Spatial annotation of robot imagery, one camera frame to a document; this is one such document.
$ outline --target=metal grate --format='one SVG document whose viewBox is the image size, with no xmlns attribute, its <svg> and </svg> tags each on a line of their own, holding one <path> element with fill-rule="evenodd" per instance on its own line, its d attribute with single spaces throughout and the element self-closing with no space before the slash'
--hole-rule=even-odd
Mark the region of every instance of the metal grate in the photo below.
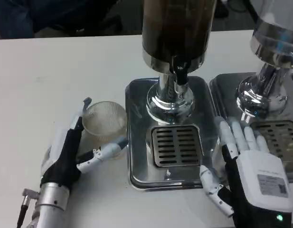
<svg viewBox="0 0 293 228">
<path fill-rule="evenodd" d="M 158 167 L 199 165 L 202 150 L 195 126 L 156 127 L 151 135 Z"/>
<path fill-rule="evenodd" d="M 270 152 L 284 163 L 286 172 L 293 173 L 293 121 L 266 121 L 252 123 L 266 139 Z"/>
</svg>

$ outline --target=chrome dispenser base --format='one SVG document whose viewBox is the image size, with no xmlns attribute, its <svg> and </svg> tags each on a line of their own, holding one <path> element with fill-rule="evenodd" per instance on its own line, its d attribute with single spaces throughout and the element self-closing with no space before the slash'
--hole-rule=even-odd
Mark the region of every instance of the chrome dispenser base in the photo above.
<svg viewBox="0 0 293 228">
<path fill-rule="evenodd" d="M 217 132 L 208 85 L 189 77 L 195 97 L 191 116 L 182 123 L 162 124 L 147 111 L 147 94 L 158 78 L 137 79 L 126 88 L 129 176 L 142 190 L 200 188 L 199 165 L 217 146 Z"/>
<path fill-rule="evenodd" d="M 265 119 L 256 119 L 243 114 L 237 102 L 236 91 L 255 73 L 218 75 L 210 82 L 210 89 L 218 115 L 234 116 L 244 124 L 261 132 L 267 140 L 270 152 L 280 157 L 290 182 L 293 182 L 293 74 L 284 77 L 283 86 L 287 100 L 279 112 L 271 112 Z"/>
</svg>

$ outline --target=robotic hand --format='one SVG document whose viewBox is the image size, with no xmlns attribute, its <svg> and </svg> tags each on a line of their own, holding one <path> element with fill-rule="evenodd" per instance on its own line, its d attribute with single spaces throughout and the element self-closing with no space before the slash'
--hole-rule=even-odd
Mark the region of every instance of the robotic hand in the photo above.
<svg viewBox="0 0 293 228">
<path fill-rule="evenodd" d="M 23 224 L 31 199 L 37 202 L 28 228 L 62 227 L 71 188 L 81 173 L 86 173 L 103 161 L 114 157 L 128 144 L 125 137 L 120 137 L 114 142 L 102 145 L 98 150 L 94 149 L 77 157 L 84 129 L 82 115 L 90 103 L 91 98 L 85 99 L 84 107 L 75 115 L 69 128 L 57 132 L 42 163 L 40 191 L 25 189 L 23 192 L 24 200 L 17 228 Z"/>
<path fill-rule="evenodd" d="M 290 228 L 293 205 L 280 158 L 270 154 L 265 138 L 234 118 L 217 117 L 229 189 L 211 167 L 201 165 L 206 195 L 237 228 Z"/>
</svg>

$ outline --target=metal cylinder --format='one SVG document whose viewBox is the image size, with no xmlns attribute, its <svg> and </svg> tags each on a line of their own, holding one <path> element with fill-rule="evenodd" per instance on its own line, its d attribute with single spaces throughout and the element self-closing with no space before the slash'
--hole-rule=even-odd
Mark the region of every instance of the metal cylinder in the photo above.
<svg viewBox="0 0 293 228">
<path fill-rule="evenodd" d="M 66 210 L 69 189 L 56 183 L 45 183 L 40 190 L 36 208 L 42 205 L 54 206 Z"/>
<path fill-rule="evenodd" d="M 293 68 L 293 0 L 264 0 L 259 18 L 252 51 L 270 65 Z"/>
<path fill-rule="evenodd" d="M 184 56 L 188 72 L 204 61 L 216 0 L 144 0 L 143 58 L 152 69 L 172 74 L 174 56 Z"/>
</svg>

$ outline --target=table surface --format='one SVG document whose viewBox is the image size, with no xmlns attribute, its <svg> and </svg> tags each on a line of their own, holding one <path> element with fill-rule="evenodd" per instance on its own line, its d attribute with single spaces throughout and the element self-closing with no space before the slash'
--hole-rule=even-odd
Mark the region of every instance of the table surface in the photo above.
<svg viewBox="0 0 293 228">
<path fill-rule="evenodd" d="M 256 71 L 260 60 L 250 50 L 251 36 L 251 30 L 212 32 L 206 61 L 191 75 L 209 82 L 218 74 Z M 16 225 L 23 189 L 39 189 L 53 134 L 84 98 L 125 106 L 132 80 L 157 75 L 142 59 L 141 36 L 0 40 L 0 227 Z M 233 226 L 201 189 L 134 189 L 126 156 L 81 177 L 68 216 L 69 228 Z"/>
</svg>

